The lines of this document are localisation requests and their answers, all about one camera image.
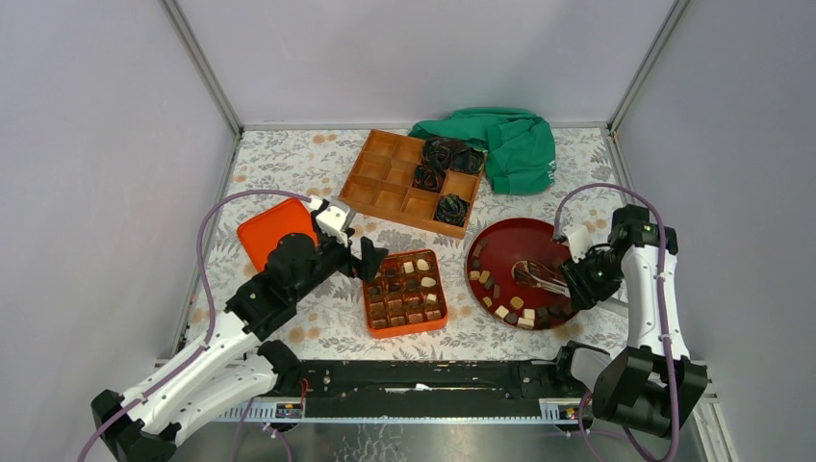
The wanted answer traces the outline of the orange box lid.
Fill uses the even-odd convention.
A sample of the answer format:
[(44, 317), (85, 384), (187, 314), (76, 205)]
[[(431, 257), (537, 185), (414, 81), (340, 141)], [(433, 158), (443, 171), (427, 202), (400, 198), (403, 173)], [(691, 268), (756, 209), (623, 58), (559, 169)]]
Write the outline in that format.
[(314, 244), (318, 236), (310, 211), (296, 198), (289, 198), (238, 226), (237, 236), (256, 271), (261, 271), (268, 255), (287, 235), (304, 234)]

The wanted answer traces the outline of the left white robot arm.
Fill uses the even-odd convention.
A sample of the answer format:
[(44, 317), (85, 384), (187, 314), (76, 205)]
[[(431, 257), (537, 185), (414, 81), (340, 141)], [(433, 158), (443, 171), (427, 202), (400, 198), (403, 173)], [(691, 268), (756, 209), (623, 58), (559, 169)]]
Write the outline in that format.
[(93, 399), (96, 430), (80, 455), (101, 440), (118, 461), (167, 461), (187, 437), (228, 408), (268, 392), (292, 392), (301, 363), (270, 336), (334, 273), (372, 281), (389, 252), (368, 238), (362, 238), (361, 249), (354, 256), (350, 245), (333, 238), (284, 236), (264, 269), (237, 289), (194, 344), (140, 384)]

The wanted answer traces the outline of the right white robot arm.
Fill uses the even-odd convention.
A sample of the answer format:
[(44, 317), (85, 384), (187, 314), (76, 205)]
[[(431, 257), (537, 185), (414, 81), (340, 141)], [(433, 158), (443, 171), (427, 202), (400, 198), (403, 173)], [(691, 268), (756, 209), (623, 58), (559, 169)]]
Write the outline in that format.
[(628, 334), (617, 355), (570, 341), (551, 374), (561, 395), (585, 388), (597, 418), (661, 438), (682, 427), (705, 391), (705, 366), (690, 359), (676, 312), (676, 231), (661, 228), (647, 208), (614, 211), (604, 244), (594, 244), (585, 226), (556, 239), (571, 255), (560, 265), (572, 308), (617, 307), (614, 294), (626, 289)]

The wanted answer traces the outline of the orange chocolate box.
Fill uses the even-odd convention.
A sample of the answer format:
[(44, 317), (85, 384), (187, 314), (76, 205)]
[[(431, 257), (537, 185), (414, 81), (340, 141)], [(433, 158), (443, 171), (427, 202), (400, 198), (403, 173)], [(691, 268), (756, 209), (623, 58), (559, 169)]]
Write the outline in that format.
[[(421, 271), (416, 261), (424, 259), (430, 270)], [(403, 264), (412, 262), (414, 271), (405, 273)], [(398, 275), (388, 277), (384, 269), (397, 268)], [(437, 285), (421, 286), (423, 277), (432, 277)], [(419, 334), (440, 330), (447, 325), (448, 308), (442, 285), (439, 260), (434, 251), (420, 249), (388, 256), (371, 283), (362, 285), (364, 314), (370, 335), (375, 339)], [(437, 296), (427, 303), (428, 294)]]

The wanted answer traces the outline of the metal serving tongs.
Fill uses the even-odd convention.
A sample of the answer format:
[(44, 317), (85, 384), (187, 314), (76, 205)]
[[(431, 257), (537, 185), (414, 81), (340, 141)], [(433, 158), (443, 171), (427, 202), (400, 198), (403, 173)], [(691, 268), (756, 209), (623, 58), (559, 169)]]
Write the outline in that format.
[(548, 291), (556, 295), (570, 297), (570, 290), (564, 277), (535, 261), (519, 261), (511, 268), (513, 280), (524, 287)]

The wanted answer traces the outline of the red round plate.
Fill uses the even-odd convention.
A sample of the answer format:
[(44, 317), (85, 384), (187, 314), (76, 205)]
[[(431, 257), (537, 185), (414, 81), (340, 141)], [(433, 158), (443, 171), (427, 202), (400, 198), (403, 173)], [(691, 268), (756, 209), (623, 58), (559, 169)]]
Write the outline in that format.
[(535, 261), (558, 271), (571, 257), (553, 239), (553, 226), (534, 218), (510, 218), (485, 228), (465, 257), (466, 282), (492, 317), (525, 330), (549, 330), (577, 317), (568, 297), (517, 284), (511, 274), (519, 261)]

